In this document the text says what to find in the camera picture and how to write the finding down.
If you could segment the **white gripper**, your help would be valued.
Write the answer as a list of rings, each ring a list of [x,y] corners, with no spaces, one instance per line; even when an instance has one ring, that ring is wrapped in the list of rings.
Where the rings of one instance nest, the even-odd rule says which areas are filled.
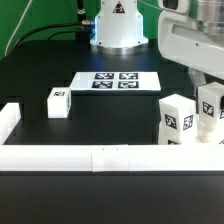
[[[187,15],[166,10],[160,14],[158,48],[164,58],[189,67],[194,97],[206,84],[204,73],[224,80],[224,38],[199,31]]]

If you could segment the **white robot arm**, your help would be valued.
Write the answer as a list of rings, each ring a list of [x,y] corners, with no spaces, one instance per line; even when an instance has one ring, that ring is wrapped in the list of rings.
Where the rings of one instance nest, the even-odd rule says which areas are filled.
[[[192,84],[207,74],[224,80],[224,0],[158,0],[158,49],[188,67]],[[101,0],[91,39],[94,51],[131,54],[148,44],[137,0]]]

